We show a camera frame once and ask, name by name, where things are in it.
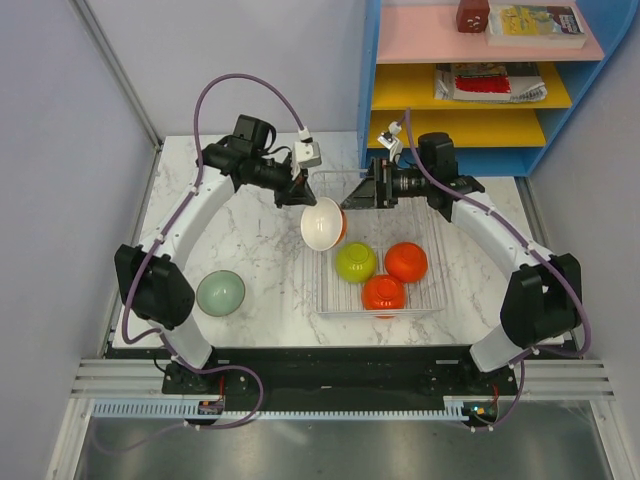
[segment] bookshelf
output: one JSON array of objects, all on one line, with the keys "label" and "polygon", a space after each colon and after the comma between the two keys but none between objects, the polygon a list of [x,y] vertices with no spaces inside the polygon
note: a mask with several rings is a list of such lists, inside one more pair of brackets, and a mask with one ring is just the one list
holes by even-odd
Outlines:
[{"label": "bookshelf", "polygon": [[[461,173],[530,175],[626,35],[638,7],[638,0],[564,3],[576,8],[587,30],[582,49],[489,47],[484,33],[457,31],[457,2],[382,7],[380,0],[369,0],[358,107],[361,165],[374,155],[386,155],[378,135],[411,107],[416,137],[432,131],[452,137]],[[548,97],[526,104],[433,98],[435,63],[497,61],[537,62]],[[406,132],[401,138],[408,144]],[[412,162],[407,150],[403,162]]]}]

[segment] blue bookcase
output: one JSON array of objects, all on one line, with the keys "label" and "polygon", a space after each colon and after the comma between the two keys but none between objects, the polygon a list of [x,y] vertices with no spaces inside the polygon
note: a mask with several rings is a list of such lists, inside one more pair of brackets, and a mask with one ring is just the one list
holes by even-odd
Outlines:
[{"label": "blue bookcase", "polygon": [[[601,55],[598,59],[594,58],[580,58],[577,55],[576,59],[570,57],[559,58],[554,60],[555,69],[557,74],[564,84],[564,88],[570,97],[570,106],[565,108],[544,108],[535,109],[535,117],[531,113],[531,118],[537,120],[539,129],[542,131],[544,138],[543,141],[539,140],[536,145],[462,145],[457,148],[457,156],[460,165],[460,171],[462,174],[476,175],[476,176],[516,176],[526,177],[529,176],[536,166],[540,163],[544,157],[547,149],[551,146],[553,141],[562,131],[563,127],[569,121],[571,116],[576,111],[576,108],[580,104],[580,101],[584,98],[589,90],[589,87],[593,84],[598,77],[607,61],[614,54],[615,50],[619,46],[620,42],[627,34],[629,27],[636,15],[639,0],[577,0],[575,5],[579,8],[586,23],[591,29],[593,37],[597,40],[600,48]],[[377,148],[373,139],[378,135],[378,131],[372,131],[380,124],[378,121],[376,126],[372,128],[372,116],[379,114],[380,112],[374,112],[372,109],[372,103],[374,101],[374,90],[376,86],[376,69],[379,63],[390,63],[383,59],[379,62],[379,42],[381,36],[389,40],[389,35],[395,35],[396,33],[387,33],[385,37],[381,32],[381,28],[385,28],[385,22],[382,22],[384,15],[394,16],[396,12],[394,9],[407,8],[397,6],[385,6],[381,5],[380,0],[367,0],[367,9],[365,17],[365,29],[364,29],[364,48],[362,55],[362,64],[360,71],[360,98],[358,104],[358,150],[360,155],[360,163],[363,167],[368,165],[372,156],[383,155],[386,156],[387,152],[384,149]],[[425,5],[422,7],[408,7],[417,8],[414,12],[419,12],[422,15],[428,15],[430,8],[444,8],[442,6],[435,7],[433,5]],[[393,25],[394,32],[402,32],[402,25],[397,23]],[[482,38],[477,38],[475,41],[483,41]],[[510,49],[512,52],[521,51],[523,53],[522,59],[513,58],[513,54],[508,59],[503,61],[533,61],[537,60],[531,58],[531,55],[527,55],[527,49]],[[448,61],[456,61],[457,59],[451,58]],[[477,61],[500,61],[501,58],[478,58]],[[468,58],[461,58],[458,61],[470,61]],[[419,60],[411,60],[410,63],[421,63]],[[413,105],[403,105],[404,107],[412,107]],[[397,112],[388,112],[385,115],[397,115]],[[478,119],[482,119],[482,112],[473,112],[471,115],[476,115]],[[416,136],[426,131],[414,131]],[[407,149],[403,152],[402,163],[412,163],[412,158]]]}]

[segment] blue shelf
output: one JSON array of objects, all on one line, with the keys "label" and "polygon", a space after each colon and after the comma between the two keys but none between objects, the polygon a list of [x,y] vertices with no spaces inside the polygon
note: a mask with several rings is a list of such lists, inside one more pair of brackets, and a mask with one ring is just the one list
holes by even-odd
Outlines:
[{"label": "blue shelf", "polygon": [[[562,110],[537,110],[536,115],[546,139],[541,148],[461,148],[457,149],[460,173],[474,176],[529,176],[561,134],[581,100],[614,54],[638,10],[640,0],[577,0],[591,31],[605,52],[600,62],[558,62],[556,68],[571,96],[573,106]],[[386,156],[385,150],[368,149],[367,138],[376,71],[380,30],[381,0],[367,0],[363,56],[358,104],[358,148],[360,164],[368,164],[372,155]],[[412,162],[403,152],[401,165]]]}]

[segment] gray floor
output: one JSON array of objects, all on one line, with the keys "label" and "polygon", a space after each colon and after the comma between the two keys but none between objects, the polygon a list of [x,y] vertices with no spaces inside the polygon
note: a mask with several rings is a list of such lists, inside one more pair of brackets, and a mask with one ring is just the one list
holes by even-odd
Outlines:
[{"label": "gray floor", "polygon": [[[175,421],[101,419],[125,447]],[[78,479],[611,479],[588,406],[521,404],[493,433],[435,422],[261,421],[180,430],[118,457],[85,445]]]}]

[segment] yellow shelf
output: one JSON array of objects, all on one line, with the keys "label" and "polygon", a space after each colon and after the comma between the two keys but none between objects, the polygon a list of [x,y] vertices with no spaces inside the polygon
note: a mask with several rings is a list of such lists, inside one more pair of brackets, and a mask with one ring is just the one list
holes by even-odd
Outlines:
[{"label": "yellow shelf", "polygon": [[[378,136],[398,120],[402,111],[373,111],[369,148],[383,148]],[[446,132],[456,147],[543,147],[544,133],[535,110],[431,110],[411,112],[414,138],[430,132]],[[408,145],[406,128],[400,139]]]},{"label": "yellow shelf", "polygon": [[570,108],[571,97],[553,63],[539,63],[548,95],[542,102],[489,104],[436,100],[435,64],[378,65],[373,89],[372,110],[523,110]]}]

